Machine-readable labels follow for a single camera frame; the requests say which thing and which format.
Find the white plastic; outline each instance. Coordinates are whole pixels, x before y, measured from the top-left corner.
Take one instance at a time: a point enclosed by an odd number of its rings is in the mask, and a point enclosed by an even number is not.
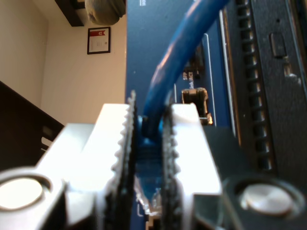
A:
[[[222,185],[194,104],[172,105],[173,132],[182,199],[182,230],[191,229],[193,195],[222,193]]]

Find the ceiling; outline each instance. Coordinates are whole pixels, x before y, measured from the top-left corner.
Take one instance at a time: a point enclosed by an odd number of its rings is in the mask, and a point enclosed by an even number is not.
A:
[[[63,15],[62,11],[59,9],[55,0],[32,0],[36,6],[41,10],[41,12],[48,19],[49,23],[63,23],[67,22],[67,19]],[[87,21],[87,16],[85,9],[77,10],[77,13],[83,23]]]

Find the blue ethernet cable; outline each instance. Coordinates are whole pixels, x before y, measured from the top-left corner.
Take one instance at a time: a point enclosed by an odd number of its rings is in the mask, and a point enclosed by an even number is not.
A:
[[[200,43],[203,34],[210,28],[218,17],[219,10],[228,1],[197,0],[181,21],[150,84],[142,121],[142,134],[145,137],[153,138],[157,134],[174,83]]]

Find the black metal frame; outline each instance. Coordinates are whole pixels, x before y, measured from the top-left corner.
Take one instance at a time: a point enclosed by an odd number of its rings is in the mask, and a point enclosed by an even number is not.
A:
[[[291,7],[287,0],[234,0],[224,17],[240,145],[253,168],[307,190],[306,78]],[[286,56],[273,55],[272,33],[282,34]]]

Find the gray object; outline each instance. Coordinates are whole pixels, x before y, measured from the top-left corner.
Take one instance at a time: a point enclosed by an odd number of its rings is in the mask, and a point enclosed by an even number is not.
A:
[[[253,184],[245,189],[241,206],[261,214],[280,216],[291,211],[293,200],[285,190],[277,186]]]
[[[114,25],[126,14],[125,0],[85,0],[85,8],[91,22]]]

